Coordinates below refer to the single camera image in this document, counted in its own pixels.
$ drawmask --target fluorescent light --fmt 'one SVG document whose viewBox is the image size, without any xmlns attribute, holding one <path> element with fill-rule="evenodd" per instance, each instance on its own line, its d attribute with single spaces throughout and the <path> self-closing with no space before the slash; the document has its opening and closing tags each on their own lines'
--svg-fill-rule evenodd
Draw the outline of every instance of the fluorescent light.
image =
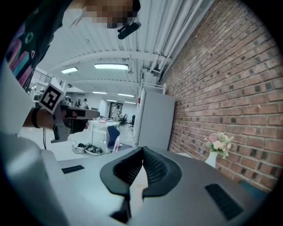
<svg viewBox="0 0 283 226">
<path fill-rule="evenodd" d="M 127 103 L 127 104 L 137 104 L 137 103 L 128 102 L 128 101 L 125 101 L 125 103 Z"/>
<path fill-rule="evenodd" d="M 96 69 L 117 69 L 117 70 L 129 70 L 127 64 L 95 64 Z"/>
<path fill-rule="evenodd" d="M 94 94 L 107 94 L 107 93 L 104 93 L 104 92 L 93 92 Z"/>
<path fill-rule="evenodd" d="M 66 70 L 63 70 L 61 71 L 63 74 L 68 74 L 68 73 L 71 73 L 71 72 L 77 72 L 78 69 L 77 68 L 69 68 L 69 69 L 66 69 Z"/>
<path fill-rule="evenodd" d="M 119 96 L 125 96 L 125 97 L 134 97 L 133 95 L 128 95 L 128 94 L 118 94 Z"/>
</svg>

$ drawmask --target office chair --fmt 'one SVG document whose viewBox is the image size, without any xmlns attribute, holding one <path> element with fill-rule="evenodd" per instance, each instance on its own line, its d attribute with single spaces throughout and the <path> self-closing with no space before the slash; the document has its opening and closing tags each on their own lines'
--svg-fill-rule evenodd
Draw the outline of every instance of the office chair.
<svg viewBox="0 0 283 226">
<path fill-rule="evenodd" d="M 134 121 L 135 121 L 135 119 L 136 119 L 136 116 L 133 115 L 133 116 L 132 116 L 132 121 L 130 122 L 130 124 L 131 124 L 130 127 L 134 127 Z"/>
<path fill-rule="evenodd" d="M 113 152 L 115 141 L 119 135 L 120 135 L 120 132 L 115 126 L 112 125 L 112 126 L 107 127 L 106 146 L 107 146 L 107 150 L 110 151 L 110 153 Z M 121 144 L 122 146 L 119 147 L 119 151 L 123 151 L 125 149 L 132 147 L 131 145 L 128 145 L 128 144 L 123 144 L 123 143 Z"/>
<path fill-rule="evenodd" d="M 124 117 L 122 118 L 122 120 L 120 121 L 120 126 L 126 125 L 127 120 L 128 120 L 128 115 L 125 114 Z"/>
</svg>

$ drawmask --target strap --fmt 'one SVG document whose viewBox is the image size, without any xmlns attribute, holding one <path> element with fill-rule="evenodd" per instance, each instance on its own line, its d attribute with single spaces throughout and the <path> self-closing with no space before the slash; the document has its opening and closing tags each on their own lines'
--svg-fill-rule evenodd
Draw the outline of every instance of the strap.
<svg viewBox="0 0 283 226">
<path fill-rule="evenodd" d="M 41 107 L 34 108 L 32 115 L 31 115 L 31 122 L 35 128 L 39 128 L 37 125 L 37 112 L 41 109 Z"/>
</svg>

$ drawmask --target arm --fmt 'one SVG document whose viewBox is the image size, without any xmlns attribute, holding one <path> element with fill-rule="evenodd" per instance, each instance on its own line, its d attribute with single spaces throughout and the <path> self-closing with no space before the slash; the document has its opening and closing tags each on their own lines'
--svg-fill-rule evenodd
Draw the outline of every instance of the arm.
<svg viewBox="0 0 283 226">
<path fill-rule="evenodd" d="M 23 127 L 34 127 L 31 121 L 33 111 L 34 111 L 34 108 L 32 108 L 31 111 L 29 112 L 23 124 Z M 52 115 L 45 109 L 40 109 L 37 112 L 36 120 L 37 120 L 36 122 L 37 122 L 38 127 L 46 128 L 46 129 L 53 129 L 54 121 L 53 121 Z"/>
</svg>

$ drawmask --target white vase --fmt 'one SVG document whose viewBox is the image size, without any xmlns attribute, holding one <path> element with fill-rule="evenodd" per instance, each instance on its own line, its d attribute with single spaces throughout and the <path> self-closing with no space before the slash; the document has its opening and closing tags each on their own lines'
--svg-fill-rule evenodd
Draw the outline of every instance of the white vase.
<svg viewBox="0 0 283 226">
<path fill-rule="evenodd" d="M 205 161 L 206 164 L 212 166 L 213 168 L 216 167 L 216 158 L 217 158 L 218 152 L 216 151 L 211 151 L 209 153 L 209 156 L 207 160 Z"/>
</svg>

